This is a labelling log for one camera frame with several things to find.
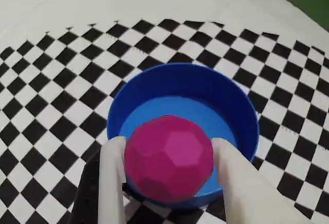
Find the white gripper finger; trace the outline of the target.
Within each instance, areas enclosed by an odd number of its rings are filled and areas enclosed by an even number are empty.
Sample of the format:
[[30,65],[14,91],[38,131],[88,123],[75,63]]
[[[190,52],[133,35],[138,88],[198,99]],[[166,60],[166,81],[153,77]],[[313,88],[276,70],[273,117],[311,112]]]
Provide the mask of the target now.
[[227,223],[310,223],[241,152],[223,138],[212,139]]

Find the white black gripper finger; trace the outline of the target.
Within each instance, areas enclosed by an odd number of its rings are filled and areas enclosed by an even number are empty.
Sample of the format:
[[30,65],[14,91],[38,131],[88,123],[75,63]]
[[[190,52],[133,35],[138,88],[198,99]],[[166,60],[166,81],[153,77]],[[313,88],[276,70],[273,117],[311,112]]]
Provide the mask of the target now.
[[84,166],[69,223],[126,223],[125,145],[123,136],[110,139]]

